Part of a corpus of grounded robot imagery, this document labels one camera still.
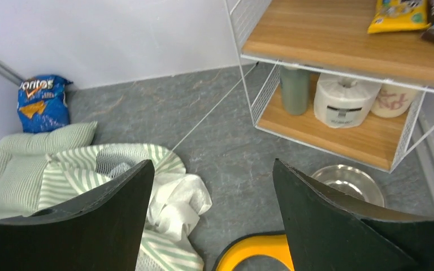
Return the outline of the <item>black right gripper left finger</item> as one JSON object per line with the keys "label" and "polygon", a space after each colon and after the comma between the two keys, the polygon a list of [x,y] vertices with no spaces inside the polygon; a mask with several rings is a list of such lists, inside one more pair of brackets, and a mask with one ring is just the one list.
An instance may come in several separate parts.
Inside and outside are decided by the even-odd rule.
{"label": "black right gripper left finger", "polygon": [[135,270],[154,166],[29,217],[0,220],[0,270]]}

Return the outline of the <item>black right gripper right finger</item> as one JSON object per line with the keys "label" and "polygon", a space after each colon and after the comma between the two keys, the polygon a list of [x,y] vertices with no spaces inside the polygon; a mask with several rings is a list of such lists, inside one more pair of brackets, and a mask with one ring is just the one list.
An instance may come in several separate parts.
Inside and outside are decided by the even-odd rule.
{"label": "black right gripper right finger", "polygon": [[434,218],[359,200],[280,159],[272,177],[296,270],[434,270]]}

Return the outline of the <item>green striped pet tent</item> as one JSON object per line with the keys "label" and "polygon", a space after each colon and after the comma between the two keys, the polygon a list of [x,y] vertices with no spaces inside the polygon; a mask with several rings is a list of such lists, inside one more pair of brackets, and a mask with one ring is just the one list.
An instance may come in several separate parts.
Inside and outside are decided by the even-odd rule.
{"label": "green striped pet tent", "polygon": [[188,239],[211,196],[200,176],[189,174],[173,151],[150,143],[93,145],[47,154],[37,209],[72,199],[121,176],[143,160],[154,179],[137,270],[202,270],[204,261]]}

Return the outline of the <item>thin white tent pole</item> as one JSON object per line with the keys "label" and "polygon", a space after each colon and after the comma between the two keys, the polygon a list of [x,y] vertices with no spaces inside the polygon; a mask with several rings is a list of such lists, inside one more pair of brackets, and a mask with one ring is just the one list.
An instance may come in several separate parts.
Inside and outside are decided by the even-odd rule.
{"label": "thin white tent pole", "polygon": [[259,65],[259,62],[256,62],[255,64],[251,65],[251,67],[245,72],[241,74],[241,78],[235,83],[233,87],[231,87],[222,97],[221,99],[203,116],[203,118],[200,119],[198,123],[194,127],[191,128],[190,131],[187,132],[185,136],[181,140],[178,141],[178,143],[171,149],[171,151],[175,151],[192,133],[193,131],[198,128],[198,126],[221,104],[223,100],[226,99],[227,96],[230,95],[231,92],[241,84],[244,85],[246,76]]}

